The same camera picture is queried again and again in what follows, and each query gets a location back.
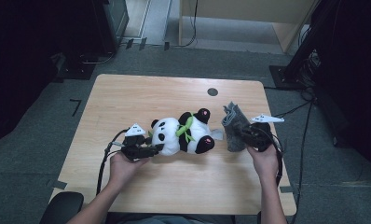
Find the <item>black stand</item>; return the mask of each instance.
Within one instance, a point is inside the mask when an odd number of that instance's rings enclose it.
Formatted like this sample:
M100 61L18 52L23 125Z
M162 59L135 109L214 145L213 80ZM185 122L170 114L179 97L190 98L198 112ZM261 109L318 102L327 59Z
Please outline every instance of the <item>black stand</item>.
M94 69L95 63L82 63L66 59L58 72L57 78L90 80Z
M298 82L298 75L303 62L309 57L313 51L313 43L317 38L317 33L322 30L327 23L329 14L334 10L338 0L331 0L326 3L322 9L319 18L316 20L310 32L305 37L299 49L296 51L293 59L287 66L269 67L270 74L273 77L276 88L278 89L305 89L305 86Z

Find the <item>panda eye patch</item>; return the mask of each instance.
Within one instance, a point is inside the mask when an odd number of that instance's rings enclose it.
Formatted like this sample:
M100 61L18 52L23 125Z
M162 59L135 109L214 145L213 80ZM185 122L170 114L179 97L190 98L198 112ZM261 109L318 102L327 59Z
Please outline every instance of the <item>panda eye patch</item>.
M161 141L165 140L165 134L160 133L160 134L158 135L158 138L159 138L159 140L161 140Z

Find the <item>panda plush toy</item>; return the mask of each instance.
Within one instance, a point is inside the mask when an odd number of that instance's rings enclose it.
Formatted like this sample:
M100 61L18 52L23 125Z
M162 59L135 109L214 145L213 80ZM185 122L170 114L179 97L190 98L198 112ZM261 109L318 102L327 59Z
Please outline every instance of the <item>panda plush toy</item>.
M179 119L155 119L151 123L151 145L163 144L159 154L164 156L171 156L180 150L191 154L209 151L214 147L208 127L210 115L208 109L202 108L198 113L185 112Z

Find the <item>wooden table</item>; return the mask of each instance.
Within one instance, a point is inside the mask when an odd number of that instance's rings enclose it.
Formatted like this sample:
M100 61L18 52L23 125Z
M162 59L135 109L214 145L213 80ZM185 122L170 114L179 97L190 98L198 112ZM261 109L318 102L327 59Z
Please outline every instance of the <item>wooden table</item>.
M209 88L218 90L216 96ZM238 104L247 117L269 115L260 82L183 77L100 75L93 86L59 181L66 191L81 192L85 202L95 197L103 150L123 129L138 123L151 130L154 119L178 118L186 111L208 108L211 130L222 129L223 105ZM155 156L123 189L110 211L141 213L252 215L260 211L261 188L246 150L227 151L227 141L215 140L211 151L191 155ZM103 186L109 176L106 164ZM283 168L281 186L290 186ZM54 189L52 197L61 192ZM293 193L280 193L284 214L295 213Z
M194 16L196 1L181 0L179 45L182 44L183 16ZM200 0L197 17L272 22L282 50L287 52L318 3L319 0Z

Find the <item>black dot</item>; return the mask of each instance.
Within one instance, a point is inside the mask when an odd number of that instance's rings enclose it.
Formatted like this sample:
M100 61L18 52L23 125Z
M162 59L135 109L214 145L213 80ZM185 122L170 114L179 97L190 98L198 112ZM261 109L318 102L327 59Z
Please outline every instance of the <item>black dot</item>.
M216 96L218 94L218 90L215 88L208 89L208 94L211 96Z
M160 133L160 134L158 135L158 139L161 140L161 142L163 142L163 140L165 140L165 134Z

